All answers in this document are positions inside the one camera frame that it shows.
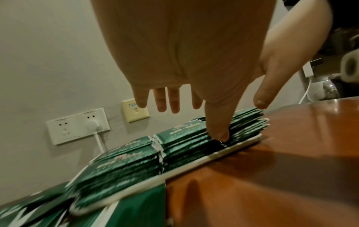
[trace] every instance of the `toilet paper roll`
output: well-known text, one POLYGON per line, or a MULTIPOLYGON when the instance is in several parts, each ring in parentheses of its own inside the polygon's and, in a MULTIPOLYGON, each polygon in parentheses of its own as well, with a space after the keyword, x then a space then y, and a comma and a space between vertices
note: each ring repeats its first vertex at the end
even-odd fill
POLYGON ((341 79, 348 83, 359 83, 359 49, 347 53, 340 63, 341 79))

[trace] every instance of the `wall plate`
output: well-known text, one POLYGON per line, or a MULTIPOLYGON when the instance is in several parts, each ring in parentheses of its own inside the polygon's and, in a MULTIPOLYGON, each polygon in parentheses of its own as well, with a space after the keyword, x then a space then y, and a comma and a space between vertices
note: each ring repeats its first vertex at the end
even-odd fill
POLYGON ((150 117, 148 108, 139 108, 135 102, 135 99, 122 101, 122 108, 128 123, 150 117))
POLYGON ((93 135, 94 132, 88 131, 86 127, 86 123, 90 120, 99 122, 98 133, 110 130, 103 108, 47 121, 46 125, 53 145, 93 135))

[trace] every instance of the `wooden table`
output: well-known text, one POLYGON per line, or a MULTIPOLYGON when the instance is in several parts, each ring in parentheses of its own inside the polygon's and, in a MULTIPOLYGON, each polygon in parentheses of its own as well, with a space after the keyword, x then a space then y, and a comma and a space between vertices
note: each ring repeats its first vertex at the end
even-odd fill
POLYGON ((267 117, 261 143, 167 184, 175 227, 359 226, 359 99, 267 117))

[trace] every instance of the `fingernail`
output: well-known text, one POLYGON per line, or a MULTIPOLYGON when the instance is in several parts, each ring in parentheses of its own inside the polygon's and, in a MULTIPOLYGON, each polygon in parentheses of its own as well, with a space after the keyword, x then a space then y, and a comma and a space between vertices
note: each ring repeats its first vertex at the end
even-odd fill
POLYGON ((229 131, 225 131, 219 136, 221 142, 226 142, 229 139, 229 131))
POLYGON ((258 100, 256 103, 255 103, 255 106, 258 108, 258 109, 266 109, 268 107, 267 103, 262 101, 262 100, 258 100))

